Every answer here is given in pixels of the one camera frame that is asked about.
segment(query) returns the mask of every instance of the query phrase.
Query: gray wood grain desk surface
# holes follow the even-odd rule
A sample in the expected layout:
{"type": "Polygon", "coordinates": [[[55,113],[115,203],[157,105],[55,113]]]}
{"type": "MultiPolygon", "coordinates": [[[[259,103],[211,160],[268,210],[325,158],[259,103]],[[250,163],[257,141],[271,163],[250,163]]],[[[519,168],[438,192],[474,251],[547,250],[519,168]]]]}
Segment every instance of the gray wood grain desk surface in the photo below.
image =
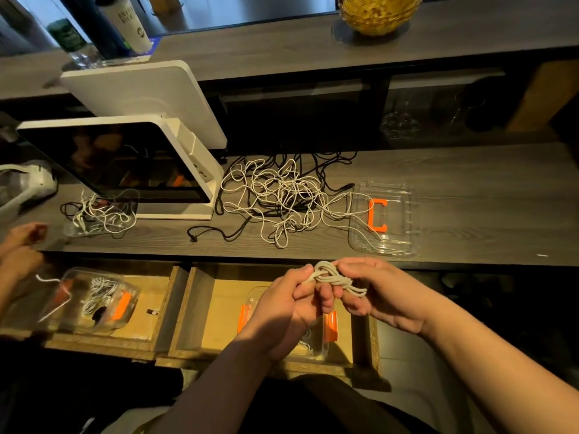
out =
{"type": "MultiPolygon", "coordinates": [[[[334,188],[368,179],[415,188],[420,249],[407,262],[579,266],[579,171],[560,143],[360,152],[351,165],[328,167],[327,176],[334,188]]],[[[207,222],[167,220],[139,220],[121,240],[103,235],[67,241],[59,207],[78,200],[81,189],[80,184],[62,185],[55,197],[15,224],[49,222],[45,250],[179,255],[188,260],[210,256],[216,261],[358,254],[345,231],[323,225],[292,234],[285,249],[261,240],[258,224],[248,225],[232,243],[209,232],[193,244],[187,227],[207,222]]],[[[240,216],[227,213],[210,223],[231,233],[241,222],[240,216]]]]}
{"type": "MultiPolygon", "coordinates": [[[[579,0],[425,3],[393,40],[354,45],[337,14],[164,36],[151,62],[182,59],[197,80],[579,46],[579,0]]],[[[63,94],[62,50],[0,59],[0,100],[63,94]]]]}

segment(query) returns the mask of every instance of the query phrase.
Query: orange c-shaped piece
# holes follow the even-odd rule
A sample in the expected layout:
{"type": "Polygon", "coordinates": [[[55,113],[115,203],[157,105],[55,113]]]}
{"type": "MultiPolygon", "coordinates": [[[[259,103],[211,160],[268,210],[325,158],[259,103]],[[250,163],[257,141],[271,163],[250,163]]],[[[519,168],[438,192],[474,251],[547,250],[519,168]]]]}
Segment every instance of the orange c-shaped piece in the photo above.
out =
{"type": "Polygon", "coordinates": [[[381,227],[374,226],[374,204],[382,204],[384,207],[388,205],[388,200],[381,200],[379,198],[372,198],[369,202],[369,211],[368,211],[368,227],[371,230],[374,230],[377,233],[386,233],[388,231],[388,226],[384,224],[381,227]]]}

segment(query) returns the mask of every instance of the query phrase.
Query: clear plastic container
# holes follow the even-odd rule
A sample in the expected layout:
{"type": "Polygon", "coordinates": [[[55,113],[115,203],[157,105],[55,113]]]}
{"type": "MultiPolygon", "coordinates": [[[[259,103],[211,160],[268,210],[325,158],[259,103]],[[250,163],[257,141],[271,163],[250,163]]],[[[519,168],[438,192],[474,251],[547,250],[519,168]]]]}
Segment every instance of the clear plastic container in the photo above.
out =
{"type": "Polygon", "coordinates": [[[362,213],[358,218],[350,217],[348,242],[353,249],[397,257],[418,251],[420,230],[414,189],[407,184],[365,181],[353,191],[351,211],[362,213]]]}
{"type": "Polygon", "coordinates": [[[69,332],[111,332],[128,323],[139,291],[122,275],[74,267],[62,276],[39,323],[69,332]]]}
{"type": "MultiPolygon", "coordinates": [[[[267,286],[257,286],[247,295],[242,305],[237,324],[237,332],[241,331],[251,318],[255,307],[267,286]]],[[[287,359],[323,361],[328,355],[329,343],[337,341],[337,314],[325,313],[303,334],[298,345],[289,353],[287,359]]]]}

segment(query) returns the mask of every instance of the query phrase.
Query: green label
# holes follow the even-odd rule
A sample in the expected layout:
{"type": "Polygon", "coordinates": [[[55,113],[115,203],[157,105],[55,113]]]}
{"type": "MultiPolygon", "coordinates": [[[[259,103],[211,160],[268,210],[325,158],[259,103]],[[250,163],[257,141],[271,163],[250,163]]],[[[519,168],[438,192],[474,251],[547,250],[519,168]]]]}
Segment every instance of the green label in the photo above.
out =
{"type": "Polygon", "coordinates": [[[67,18],[51,22],[46,29],[62,49],[68,53],[78,51],[86,45],[86,41],[67,18]]]}

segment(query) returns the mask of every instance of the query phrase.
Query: black bottle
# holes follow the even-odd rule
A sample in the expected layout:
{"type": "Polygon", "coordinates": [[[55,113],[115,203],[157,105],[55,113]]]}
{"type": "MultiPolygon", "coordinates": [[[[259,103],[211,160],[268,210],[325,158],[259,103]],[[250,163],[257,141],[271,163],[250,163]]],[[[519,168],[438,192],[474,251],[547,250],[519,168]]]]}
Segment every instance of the black bottle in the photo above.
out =
{"type": "Polygon", "coordinates": [[[99,11],[94,0],[60,0],[104,59],[125,58],[130,50],[119,32],[99,11]]]}

